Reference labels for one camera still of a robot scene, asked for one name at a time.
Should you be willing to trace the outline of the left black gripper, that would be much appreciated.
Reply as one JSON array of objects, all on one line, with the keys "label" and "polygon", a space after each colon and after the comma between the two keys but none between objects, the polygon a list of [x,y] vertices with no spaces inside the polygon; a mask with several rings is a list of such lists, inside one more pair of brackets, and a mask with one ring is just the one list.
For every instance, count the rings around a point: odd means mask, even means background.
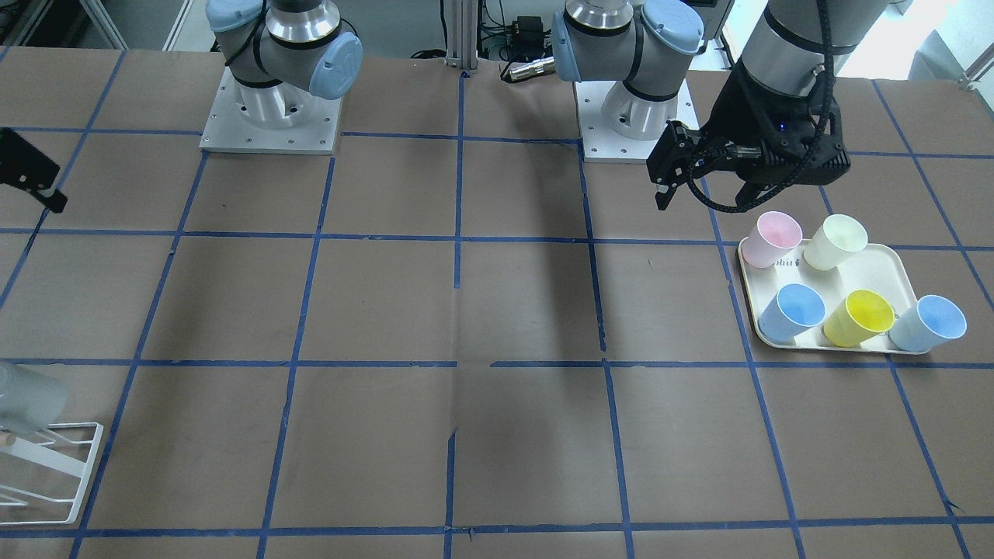
[{"label": "left black gripper", "polygon": [[709,120],[699,130],[668,121],[648,156],[657,209],[667,210],[682,184],[703,205],[716,207],[696,184],[714,171],[734,172],[743,181],[735,195],[739,209],[756,208],[789,186],[824,186],[848,173],[835,81],[821,71],[808,95],[793,98],[761,85],[743,66],[733,67]]}]

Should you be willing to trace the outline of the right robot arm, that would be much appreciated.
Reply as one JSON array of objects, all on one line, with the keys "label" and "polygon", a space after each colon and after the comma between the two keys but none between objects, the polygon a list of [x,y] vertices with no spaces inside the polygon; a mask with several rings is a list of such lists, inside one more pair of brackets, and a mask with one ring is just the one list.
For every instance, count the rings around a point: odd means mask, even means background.
[{"label": "right robot arm", "polygon": [[203,148],[245,153],[332,151],[341,98],[360,73],[363,45],[332,1],[210,1],[206,17],[226,78]]}]

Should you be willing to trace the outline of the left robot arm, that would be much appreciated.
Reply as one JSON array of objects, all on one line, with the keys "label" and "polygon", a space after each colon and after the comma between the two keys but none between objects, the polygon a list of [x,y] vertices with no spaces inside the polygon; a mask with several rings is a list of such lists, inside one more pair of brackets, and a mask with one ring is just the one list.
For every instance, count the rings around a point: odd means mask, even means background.
[{"label": "left robot arm", "polygon": [[770,1],[698,130],[673,106],[705,39],[682,1],[568,1],[551,25],[566,82],[611,82],[603,115],[633,141],[653,141],[648,177],[667,209],[681,186],[714,211],[737,214],[794,185],[849,172],[835,81],[884,1]]}]

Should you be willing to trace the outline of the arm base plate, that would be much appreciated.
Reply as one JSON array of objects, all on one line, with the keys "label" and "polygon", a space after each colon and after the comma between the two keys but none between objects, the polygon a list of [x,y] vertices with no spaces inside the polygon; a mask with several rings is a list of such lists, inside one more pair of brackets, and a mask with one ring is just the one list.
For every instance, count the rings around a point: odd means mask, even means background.
[{"label": "arm base plate", "polygon": [[200,148],[242,155],[331,156],[341,109],[340,99],[315,98],[289,84],[249,88],[226,68]]},{"label": "arm base plate", "polygon": [[636,98],[623,82],[576,82],[574,90],[586,162],[644,164],[668,121],[700,126],[686,82],[664,102]]}]

